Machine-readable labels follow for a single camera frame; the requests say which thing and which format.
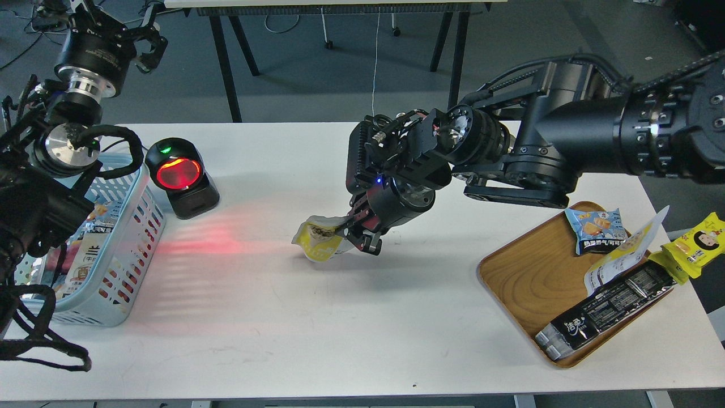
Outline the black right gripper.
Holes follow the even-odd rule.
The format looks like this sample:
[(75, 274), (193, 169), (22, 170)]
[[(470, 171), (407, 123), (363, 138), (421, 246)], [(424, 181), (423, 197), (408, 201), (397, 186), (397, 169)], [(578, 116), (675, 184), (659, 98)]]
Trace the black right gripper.
[(357, 237), (359, 251), (377, 256), (384, 232), (433, 206), (435, 191), (451, 183), (447, 147), (438, 139), (446, 122), (443, 111), (415, 110), (396, 119), (366, 116), (353, 129), (346, 170), (351, 209), (336, 235)]

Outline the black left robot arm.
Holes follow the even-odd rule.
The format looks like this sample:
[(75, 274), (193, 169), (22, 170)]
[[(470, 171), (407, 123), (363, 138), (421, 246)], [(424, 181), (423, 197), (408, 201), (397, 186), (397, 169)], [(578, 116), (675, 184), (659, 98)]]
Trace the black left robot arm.
[(15, 270), (27, 255), (41, 257), (64, 243), (93, 210), (85, 195), (97, 178), (116, 179), (143, 163), (138, 136), (101, 123), (103, 98), (122, 91), (129, 66), (142, 73), (158, 67), (168, 45), (155, 26), (160, 3), (147, 7), (135, 28), (91, 1), (72, 1), (64, 13), (68, 33), (54, 68), (55, 80), (29, 77), (18, 103), (2, 102), (2, 334), (12, 322), (23, 339), (2, 339), (2, 360), (25, 360), (34, 348), (50, 348), (91, 369), (88, 351), (49, 327), (56, 295), (43, 284), (18, 285)]

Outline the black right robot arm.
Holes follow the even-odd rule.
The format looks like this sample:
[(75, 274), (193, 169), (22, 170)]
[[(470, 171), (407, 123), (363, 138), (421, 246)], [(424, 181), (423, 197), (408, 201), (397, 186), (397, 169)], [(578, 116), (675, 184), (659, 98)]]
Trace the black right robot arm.
[(349, 138), (347, 219), (335, 233), (377, 255), (451, 179), (478, 201), (569, 204), (583, 173), (723, 183), (723, 51), (643, 84), (594, 54), (520, 64), (446, 111), (362, 120)]

